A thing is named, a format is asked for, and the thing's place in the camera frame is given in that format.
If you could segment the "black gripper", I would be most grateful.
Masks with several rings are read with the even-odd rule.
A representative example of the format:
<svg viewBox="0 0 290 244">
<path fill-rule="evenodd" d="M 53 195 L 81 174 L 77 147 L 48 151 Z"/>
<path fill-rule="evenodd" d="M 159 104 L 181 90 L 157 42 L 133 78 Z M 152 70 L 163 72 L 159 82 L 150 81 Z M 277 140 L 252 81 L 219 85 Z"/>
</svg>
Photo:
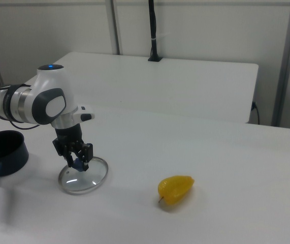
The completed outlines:
<svg viewBox="0 0 290 244">
<path fill-rule="evenodd" d="M 72 167 L 74 153 L 82 161 L 83 171 L 88 170 L 88 162 L 93 158 L 93 145 L 84 143 L 80 124 L 76 124 L 66 129 L 55 129 L 57 138 L 53 140 L 53 145 L 59 156 L 67 161 L 68 167 Z"/>
</svg>

